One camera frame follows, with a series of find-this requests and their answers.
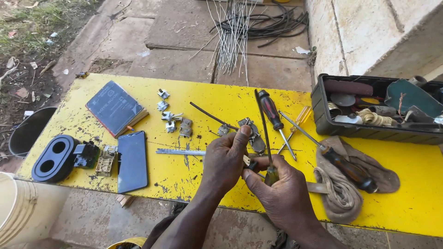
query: bucket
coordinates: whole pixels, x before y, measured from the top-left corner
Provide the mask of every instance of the bucket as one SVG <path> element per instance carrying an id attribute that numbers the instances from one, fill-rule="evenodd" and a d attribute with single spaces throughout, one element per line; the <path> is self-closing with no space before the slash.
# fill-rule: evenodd
<path id="1" fill-rule="evenodd" d="M 26 157 L 57 107 L 42 108 L 27 117 L 14 130 L 9 139 L 9 151 L 18 157 Z"/>
<path id="2" fill-rule="evenodd" d="M 125 239 L 123 241 L 120 241 L 118 243 L 115 243 L 114 245 L 108 247 L 107 249 L 116 249 L 117 246 L 119 246 L 119 245 L 121 245 L 123 243 L 127 243 L 127 242 L 136 244 L 136 245 L 138 245 L 141 248 L 146 240 L 147 240 L 147 238 L 144 238 L 144 237 L 129 238 L 129 239 Z"/>
<path id="3" fill-rule="evenodd" d="M 70 191 L 13 177 L 0 172 L 0 248 L 48 238 Z"/>

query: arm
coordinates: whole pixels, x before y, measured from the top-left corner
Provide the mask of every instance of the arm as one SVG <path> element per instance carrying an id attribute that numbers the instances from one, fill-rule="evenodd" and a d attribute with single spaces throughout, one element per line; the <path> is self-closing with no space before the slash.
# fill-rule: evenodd
<path id="1" fill-rule="evenodd" d="M 257 169 L 265 170 L 268 157 L 255 158 Z M 281 156 L 272 155 L 280 180 L 267 186 L 252 170 L 244 169 L 242 178 L 257 196 L 272 222 L 295 239 L 304 249 L 345 249 L 315 216 L 303 173 L 289 165 Z"/>
<path id="2" fill-rule="evenodd" d="M 206 148 L 203 177 L 189 205 L 175 218 L 152 249 L 199 249 L 215 209 L 240 178 L 251 128 L 244 125 Z"/>

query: note book cover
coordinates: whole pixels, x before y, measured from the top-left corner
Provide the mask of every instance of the note book cover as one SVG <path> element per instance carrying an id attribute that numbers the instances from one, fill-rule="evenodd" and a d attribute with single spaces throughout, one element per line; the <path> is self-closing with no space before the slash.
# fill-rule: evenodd
<path id="1" fill-rule="evenodd" d="M 148 111 L 114 81 L 106 83 L 86 107 L 114 138 L 123 134 L 128 125 L 133 126 L 148 115 Z"/>

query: black bucket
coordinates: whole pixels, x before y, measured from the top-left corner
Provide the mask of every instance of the black bucket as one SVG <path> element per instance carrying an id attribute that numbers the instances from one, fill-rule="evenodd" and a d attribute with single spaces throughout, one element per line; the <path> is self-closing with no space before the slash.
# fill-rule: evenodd
<path id="1" fill-rule="evenodd" d="M 9 151 L 18 157 L 26 157 L 57 107 L 45 107 L 27 117 L 12 133 Z"/>

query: yellow bucket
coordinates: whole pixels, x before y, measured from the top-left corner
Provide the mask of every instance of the yellow bucket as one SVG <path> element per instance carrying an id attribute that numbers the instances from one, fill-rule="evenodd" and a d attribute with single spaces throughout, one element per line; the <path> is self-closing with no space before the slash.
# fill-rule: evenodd
<path id="1" fill-rule="evenodd" d="M 129 242 L 129 243 L 133 243 L 138 245 L 139 247 L 142 247 L 144 242 L 147 240 L 148 238 L 145 237 L 134 237 L 134 238 L 129 238 L 129 239 L 125 239 L 123 241 L 117 242 L 114 245 L 108 247 L 107 249 L 115 249 L 117 246 Z"/>

